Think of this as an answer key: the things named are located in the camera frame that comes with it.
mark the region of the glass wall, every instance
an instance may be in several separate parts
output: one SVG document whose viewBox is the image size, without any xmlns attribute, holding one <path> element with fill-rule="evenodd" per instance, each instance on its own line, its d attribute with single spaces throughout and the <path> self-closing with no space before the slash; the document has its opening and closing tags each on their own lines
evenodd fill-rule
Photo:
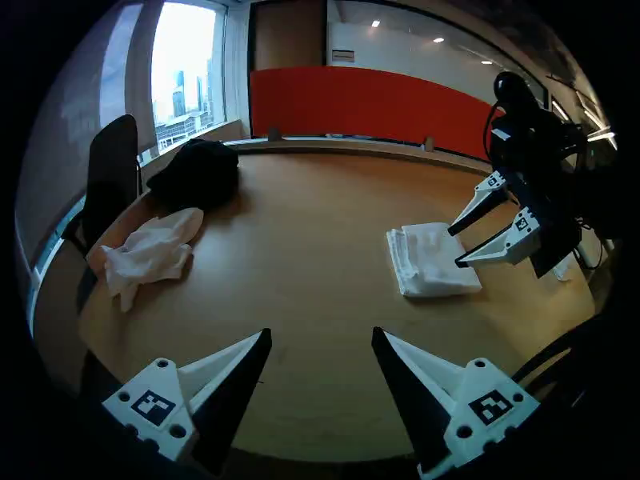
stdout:
<svg viewBox="0 0 640 480">
<path fill-rule="evenodd" d="M 399 7 L 330 0 L 327 64 L 422 78 L 493 104 L 501 71 L 524 77 L 541 106 L 546 90 L 484 41 L 437 19 Z"/>
</svg>

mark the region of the black cloth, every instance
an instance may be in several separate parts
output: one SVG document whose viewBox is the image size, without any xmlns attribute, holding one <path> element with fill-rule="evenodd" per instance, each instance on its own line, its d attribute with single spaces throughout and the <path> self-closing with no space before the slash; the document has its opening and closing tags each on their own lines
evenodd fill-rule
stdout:
<svg viewBox="0 0 640 480">
<path fill-rule="evenodd" d="M 171 212 L 195 206 L 207 211 L 238 190 L 238 153 L 221 142 L 189 140 L 146 185 Z"/>
</svg>

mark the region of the black cable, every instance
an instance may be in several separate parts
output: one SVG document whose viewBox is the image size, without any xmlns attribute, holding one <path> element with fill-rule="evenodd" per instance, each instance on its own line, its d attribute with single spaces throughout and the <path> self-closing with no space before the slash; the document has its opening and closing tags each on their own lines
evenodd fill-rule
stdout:
<svg viewBox="0 0 640 480">
<path fill-rule="evenodd" d="M 596 266 L 582 265 L 582 268 L 585 269 L 585 270 L 594 271 L 598 267 L 600 267 L 600 264 L 602 263 L 602 251 L 603 250 L 604 250 L 604 245 L 602 244 L 602 240 L 600 240 L 600 257 L 598 258 L 598 263 L 596 264 Z M 576 252 L 576 249 L 574 249 L 574 257 L 575 257 L 576 260 L 578 260 L 578 263 L 584 263 L 584 262 L 580 262 L 579 254 Z"/>
<path fill-rule="evenodd" d="M 491 123 L 491 120 L 494 117 L 495 111 L 498 108 L 498 104 L 499 104 L 499 102 L 496 102 L 491 107 L 491 111 L 489 112 L 489 116 L 486 118 L 485 128 L 482 130 L 482 146 L 485 147 L 485 155 L 486 155 L 487 160 L 489 160 L 490 162 L 491 162 L 491 156 L 489 155 L 489 149 L 486 148 L 486 132 L 489 130 L 489 124 Z"/>
</svg>

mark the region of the white towel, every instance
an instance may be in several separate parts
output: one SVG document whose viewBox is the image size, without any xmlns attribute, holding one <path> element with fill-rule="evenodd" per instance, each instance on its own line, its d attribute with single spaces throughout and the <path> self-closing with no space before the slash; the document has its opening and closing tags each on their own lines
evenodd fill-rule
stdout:
<svg viewBox="0 0 640 480">
<path fill-rule="evenodd" d="M 475 270 L 455 264 L 465 250 L 447 228 L 446 223 L 424 223 L 386 233 L 401 294 L 444 297 L 480 291 Z"/>
<path fill-rule="evenodd" d="M 165 278 L 180 278 L 191 255 L 191 240 L 204 213 L 186 208 L 164 218 L 152 218 L 133 232 L 119 248 L 102 246 L 106 255 L 106 283 L 111 297 L 120 294 L 120 309 L 134 304 L 138 285 Z"/>
</svg>

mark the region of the skyscraper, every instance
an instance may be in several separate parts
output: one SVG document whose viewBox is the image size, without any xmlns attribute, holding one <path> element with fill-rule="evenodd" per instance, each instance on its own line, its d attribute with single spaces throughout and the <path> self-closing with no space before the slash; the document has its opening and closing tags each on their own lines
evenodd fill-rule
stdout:
<svg viewBox="0 0 640 480">
<path fill-rule="evenodd" d="M 175 74 L 175 90 L 174 90 L 174 118 L 186 113 L 185 104 L 185 72 L 180 70 Z"/>
<path fill-rule="evenodd" d="M 174 118 L 184 115 L 185 113 L 185 93 L 182 91 L 182 88 L 179 87 L 174 90 Z"/>
<path fill-rule="evenodd" d="M 206 100 L 209 103 L 209 115 L 211 115 L 211 121 L 214 116 L 214 62 L 209 58 L 206 61 Z"/>
<path fill-rule="evenodd" d="M 197 77 L 195 79 L 196 88 L 198 89 L 198 111 L 202 112 L 202 79 Z"/>
<path fill-rule="evenodd" d="M 176 87 L 182 87 L 182 91 L 185 89 L 185 72 L 184 70 L 180 70 L 175 74 L 175 85 Z"/>
</svg>

